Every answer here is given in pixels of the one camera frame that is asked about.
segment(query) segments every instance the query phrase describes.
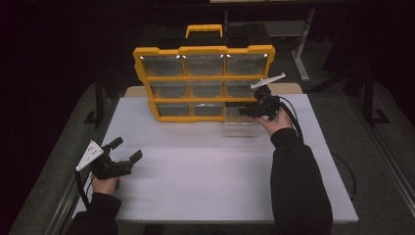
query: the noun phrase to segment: black sleeve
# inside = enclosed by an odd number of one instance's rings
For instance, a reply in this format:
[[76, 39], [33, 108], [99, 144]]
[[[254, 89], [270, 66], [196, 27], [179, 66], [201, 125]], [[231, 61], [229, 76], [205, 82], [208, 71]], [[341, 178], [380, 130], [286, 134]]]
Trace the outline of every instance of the black sleeve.
[[271, 136], [272, 210], [278, 234], [331, 234], [332, 207], [311, 149], [293, 128]]
[[121, 201], [107, 194], [93, 193], [86, 211], [78, 212], [69, 227], [67, 235], [116, 235], [118, 226], [115, 217]]

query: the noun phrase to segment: white tabletop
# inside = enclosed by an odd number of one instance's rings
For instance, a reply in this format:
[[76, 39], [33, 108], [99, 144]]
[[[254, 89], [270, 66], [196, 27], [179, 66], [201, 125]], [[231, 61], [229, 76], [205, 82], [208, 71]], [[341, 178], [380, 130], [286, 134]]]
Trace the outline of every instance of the white tabletop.
[[[319, 164], [336, 223], [357, 221], [306, 95], [283, 95], [296, 108], [304, 142]], [[224, 137], [222, 122], [157, 122], [148, 98], [121, 98], [103, 145], [118, 136], [113, 161], [141, 149], [122, 177], [117, 219], [139, 222], [273, 223], [269, 178], [274, 147], [257, 137]], [[84, 211], [79, 201], [75, 212]]]

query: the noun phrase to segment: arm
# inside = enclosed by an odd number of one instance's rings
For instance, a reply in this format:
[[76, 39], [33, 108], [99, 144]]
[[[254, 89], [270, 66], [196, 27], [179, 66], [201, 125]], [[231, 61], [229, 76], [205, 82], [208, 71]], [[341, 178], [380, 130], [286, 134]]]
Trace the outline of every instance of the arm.
[[93, 178], [94, 193], [91, 203], [86, 211], [76, 214], [67, 235], [116, 235], [118, 233], [115, 217], [118, 214], [121, 201], [113, 197], [118, 180], [118, 178], [106, 180]]
[[255, 120], [276, 148], [270, 183], [278, 234], [330, 234], [332, 208], [311, 149], [299, 141], [282, 109], [272, 121]]

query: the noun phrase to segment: organizer handle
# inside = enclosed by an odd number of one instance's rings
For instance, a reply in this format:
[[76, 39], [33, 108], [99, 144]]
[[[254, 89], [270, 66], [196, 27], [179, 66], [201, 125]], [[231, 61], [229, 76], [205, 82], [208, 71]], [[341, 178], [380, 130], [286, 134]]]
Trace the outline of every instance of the organizer handle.
[[219, 31], [220, 37], [222, 37], [222, 25], [221, 24], [194, 24], [188, 25], [186, 31], [186, 38], [189, 37], [192, 31]]

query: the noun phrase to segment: small clear box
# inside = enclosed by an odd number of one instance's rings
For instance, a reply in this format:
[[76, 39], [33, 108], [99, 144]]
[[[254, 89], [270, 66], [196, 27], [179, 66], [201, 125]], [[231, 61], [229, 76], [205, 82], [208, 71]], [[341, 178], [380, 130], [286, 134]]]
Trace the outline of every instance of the small clear box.
[[223, 135], [230, 137], [256, 137], [259, 125], [251, 118], [239, 113], [245, 103], [225, 103]]
[[155, 98], [186, 98], [185, 81], [152, 81], [150, 82]]
[[263, 75], [267, 54], [226, 55], [226, 74]]
[[252, 84], [258, 80], [225, 80], [225, 95], [230, 98], [249, 98], [253, 96]]
[[220, 117], [222, 116], [222, 103], [191, 103], [190, 108], [195, 117]]
[[181, 56], [142, 56], [147, 76], [182, 76]]
[[188, 81], [187, 88], [190, 98], [222, 97], [222, 80]]
[[187, 75], [223, 75], [223, 55], [183, 56]]
[[188, 117], [188, 103], [158, 103], [160, 116], [162, 117]]

